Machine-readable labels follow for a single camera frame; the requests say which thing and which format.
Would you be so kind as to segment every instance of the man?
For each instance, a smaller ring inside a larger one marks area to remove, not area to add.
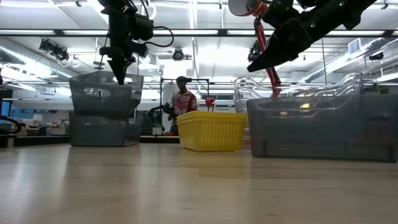
[[[177,116],[183,115],[185,113],[195,111],[198,109],[198,102],[196,96],[187,90],[187,77],[178,77],[177,78],[177,86],[180,91],[176,93],[172,98],[172,106],[175,109],[175,114]],[[170,128],[170,132],[174,133],[174,135],[178,135],[178,127],[177,121],[172,121],[172,127]]]

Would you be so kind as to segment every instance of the yellow basket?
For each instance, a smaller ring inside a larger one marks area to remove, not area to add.
[[[246,115],[192,111],[177,117],[180,143],[195,151],[237,151],[241,148]]]

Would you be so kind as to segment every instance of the striped shirt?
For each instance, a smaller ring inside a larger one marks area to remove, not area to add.
[[[175,114],[177,116],[183,115],[185,113],[195,111],[198,109],[198,102],[196,96],[187,91],[186,93],[178,92],[172,98],[172,106],[175,109]],[[176,121],[172,121],[172,126],[176,125]]]

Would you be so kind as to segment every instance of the security camera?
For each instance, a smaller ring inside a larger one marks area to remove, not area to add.
[[[182,52],[182,49],[175,49],[173,53],[173,60],[181,61],[183,59],[184,59],[184,53]]]

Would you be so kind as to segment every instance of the gray plastic bin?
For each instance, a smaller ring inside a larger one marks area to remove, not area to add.
[[[118,85],[112,72],[93,72],[69,80],[74,111],[70,117],[72,146],[128,146],[139,142],[141,127],[129,115],[141,101],[144,77],[126,75]]]
[[[396,95],[249,100],[252,155],[395,162],[397,113]]]

